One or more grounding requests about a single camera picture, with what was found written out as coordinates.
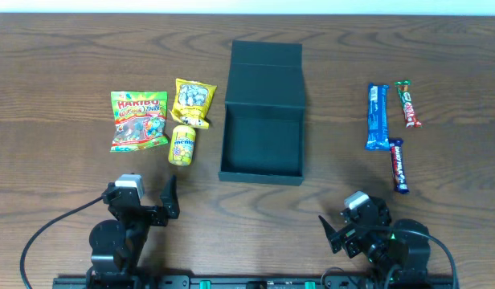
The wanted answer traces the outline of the Haribo gummy candy bag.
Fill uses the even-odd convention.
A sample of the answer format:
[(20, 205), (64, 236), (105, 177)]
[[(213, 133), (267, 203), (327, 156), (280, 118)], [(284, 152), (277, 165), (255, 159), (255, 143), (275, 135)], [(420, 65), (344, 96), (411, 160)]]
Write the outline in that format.
[(110, 151), (133, 152), (166, 145), (167, 92), (111, 92), (115, 132)]

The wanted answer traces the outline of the yellow snack bag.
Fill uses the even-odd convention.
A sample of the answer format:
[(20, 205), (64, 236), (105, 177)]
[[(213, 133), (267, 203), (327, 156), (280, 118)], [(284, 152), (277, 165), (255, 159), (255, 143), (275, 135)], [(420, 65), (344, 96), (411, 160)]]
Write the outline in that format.
[(197, 81), (176, 79), (176, 95), (170, 111), (173, 120), (192, 128), (208, 129), (206, 115), (217, 87)]

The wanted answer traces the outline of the green red Milo bar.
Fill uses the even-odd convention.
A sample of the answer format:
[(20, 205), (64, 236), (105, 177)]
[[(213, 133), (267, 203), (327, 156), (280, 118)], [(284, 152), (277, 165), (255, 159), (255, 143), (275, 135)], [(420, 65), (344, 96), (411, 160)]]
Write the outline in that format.
[(415, 109), (413, 108), (413, 104), (411, 102), (411, 94), (409, 91), (410, 84), (410, 80), (401, 80), (395, 82), (395, 87), (402, 105), (406, 127), (420, 128), (422, 126), (422, 123), (418, 120), (415, 114)]

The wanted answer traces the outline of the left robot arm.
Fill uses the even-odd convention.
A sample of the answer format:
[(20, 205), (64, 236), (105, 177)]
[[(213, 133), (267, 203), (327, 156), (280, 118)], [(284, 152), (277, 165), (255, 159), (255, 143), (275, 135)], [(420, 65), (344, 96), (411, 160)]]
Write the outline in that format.
[(160, 193), (160, 206), (144, 206), (145, 187), (139, 174), (124, 174), (101, 194), (113, 218), (97, 224), (89, 236), (92, 267), (87, 288), (157, 288), (157, 278), (138, 267), (141, 252), (153, 226), (167, 226), (180, 214), (172, 176)]

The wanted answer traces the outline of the dark green gift box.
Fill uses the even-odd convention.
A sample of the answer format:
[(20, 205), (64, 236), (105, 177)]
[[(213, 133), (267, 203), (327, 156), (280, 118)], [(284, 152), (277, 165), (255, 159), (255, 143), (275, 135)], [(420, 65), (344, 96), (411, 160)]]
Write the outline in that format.
[(301, 185), (305, 108), (300, 44), (233, 41), (219, 180)]

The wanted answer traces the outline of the blue Oreo cookie pack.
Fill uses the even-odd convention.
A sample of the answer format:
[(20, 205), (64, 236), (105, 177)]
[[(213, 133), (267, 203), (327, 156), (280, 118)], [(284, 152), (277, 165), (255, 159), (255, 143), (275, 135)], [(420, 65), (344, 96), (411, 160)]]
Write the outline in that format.
[(365, 148), (370, 151), (387, 151), (390, 148), (387, 122), (387, 91), (386, 84), (368, 86), (368, 135)]

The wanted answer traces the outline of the purple Dairy Milk bar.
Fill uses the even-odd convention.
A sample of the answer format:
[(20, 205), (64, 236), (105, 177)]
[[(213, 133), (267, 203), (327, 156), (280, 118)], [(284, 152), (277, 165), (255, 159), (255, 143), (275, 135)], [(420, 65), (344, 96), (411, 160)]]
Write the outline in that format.
[(410, 190), (407, 186), (407, 179), (403, 167), (403, 140), (400, 138), (391, 138), (389, 144), (395, 191), (401, 194), (408, 194), (410, 193)]

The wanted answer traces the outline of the yellow Mentos bottle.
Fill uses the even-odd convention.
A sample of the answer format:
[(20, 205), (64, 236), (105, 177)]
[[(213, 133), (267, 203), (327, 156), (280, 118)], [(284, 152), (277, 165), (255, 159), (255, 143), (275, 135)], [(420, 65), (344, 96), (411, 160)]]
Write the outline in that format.
[(195, 138), (196, 131), (192, 127), (176, 126), (170, 142), (169, 163), (177, 166), (190, 165), (193, 159)]

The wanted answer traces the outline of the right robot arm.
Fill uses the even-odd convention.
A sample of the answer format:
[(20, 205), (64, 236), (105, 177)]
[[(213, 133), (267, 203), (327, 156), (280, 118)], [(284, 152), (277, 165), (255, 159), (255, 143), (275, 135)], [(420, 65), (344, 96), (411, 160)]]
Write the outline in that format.
[(319, 217), (329, 246), (349, 258), (364, 254), (374, 266), (373, 288), (426, 287), (431, 254), (428, 228), (411, 219), (391, 221), (386, 202), (358, 191), (345, 200), (346, 225), (335, 230)]

